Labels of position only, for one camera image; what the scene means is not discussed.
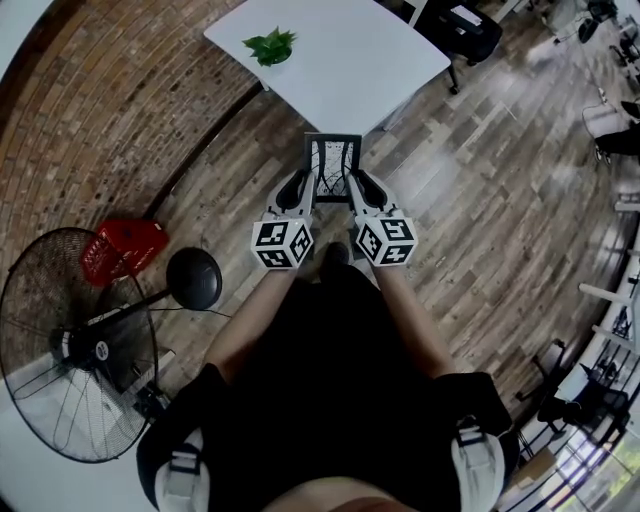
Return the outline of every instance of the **desk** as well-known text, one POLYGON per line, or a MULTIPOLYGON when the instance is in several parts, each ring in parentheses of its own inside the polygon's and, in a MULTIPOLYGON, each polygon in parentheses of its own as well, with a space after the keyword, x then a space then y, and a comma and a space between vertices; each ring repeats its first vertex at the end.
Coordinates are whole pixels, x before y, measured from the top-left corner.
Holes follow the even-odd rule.
POLYGON ((450 64, 373 0, 247 0, 204 35, 324 133, 366 135, 450 64), (276 27, 293 53, 262 67, 242 41, 276 27))

